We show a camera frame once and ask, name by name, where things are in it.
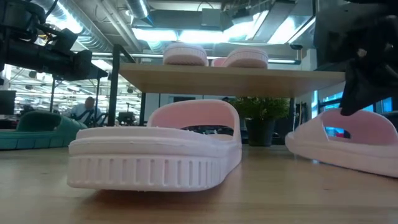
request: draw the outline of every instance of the person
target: person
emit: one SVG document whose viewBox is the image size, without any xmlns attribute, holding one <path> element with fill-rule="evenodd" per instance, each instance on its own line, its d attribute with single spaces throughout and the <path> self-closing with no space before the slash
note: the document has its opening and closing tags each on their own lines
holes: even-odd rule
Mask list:
<svg viewBox="0 0 398 224">
<path fill-rule="evenodd" d="M 76 117 L 81 116 L 85 111 L 87 110 L 93 110 L 93 113 L 91 114 L 91 117 L 94 117 L 95 114 L 95 99 L 89 96 L 85 103 L 80 103 L 78 105 L 75 105 L 72 110 L 70 111 L 70 114 L 74 114 Z M 87 120 L 87 116 L 89 113 L 85 114 L 83 117 L 81 117 L 78 121 L 84 123 Z M 97 107 L 97 116 L 95 116 L 97 119 L 101 116 L 101 110 Z"/>
</svg>

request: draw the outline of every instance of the wooden table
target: wooden table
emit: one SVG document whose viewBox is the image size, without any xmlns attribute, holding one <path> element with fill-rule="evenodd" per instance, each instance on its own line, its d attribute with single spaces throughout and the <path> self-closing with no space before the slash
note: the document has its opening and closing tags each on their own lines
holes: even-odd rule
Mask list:
<svg viewBox="0 0 398 224">
<path fill-rule="evenodd" d="M 0 223 L 398 223 L 398 180 L 249 148 L 204 192 L 72 189 L 66 149 L 0 152 Z"/>
<path fill-rule="evenodd" d="M 183 65 L 121 64 L 120 74 L 143 93 L 294 98 L 337 85 L 342 72 Z"/>
</svg>

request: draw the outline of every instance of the potted plant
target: potted plant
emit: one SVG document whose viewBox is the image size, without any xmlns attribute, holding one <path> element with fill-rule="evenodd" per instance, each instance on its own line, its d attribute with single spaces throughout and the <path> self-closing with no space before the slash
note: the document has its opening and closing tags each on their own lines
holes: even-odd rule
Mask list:
<svg viewBox="0 0 398 224">
<path fill-rule="evenodd" d="M 289 113 L 285 98 L 237 97 L 228 100 L 244 118 L 250 146 L 270 146 L 275 120 Z"/>
</svg>

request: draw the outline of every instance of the plant pot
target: plant pot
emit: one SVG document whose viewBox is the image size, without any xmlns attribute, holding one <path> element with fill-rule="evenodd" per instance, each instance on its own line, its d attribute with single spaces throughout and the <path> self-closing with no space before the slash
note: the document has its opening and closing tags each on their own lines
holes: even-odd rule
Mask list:
<svg viewBox="0 0 398 224">
<path fill-rule="evenodd" d="M 271 146 L 274 120 L 245 120 L 250 146 Z"/>
</svg>

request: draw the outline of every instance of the green plant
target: green plant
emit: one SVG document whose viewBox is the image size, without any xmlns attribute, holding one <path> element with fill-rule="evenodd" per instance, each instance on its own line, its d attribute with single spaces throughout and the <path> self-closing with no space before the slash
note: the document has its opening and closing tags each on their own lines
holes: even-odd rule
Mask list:
<svg viewBox="0 0 398 224">
<path fill-rule="evenodd" d="M 289 101 L 285 98 L 237 97 L 228 99 L 240 117 L 255 120 L 276 120 L 289 113 Z"/>
</svg>

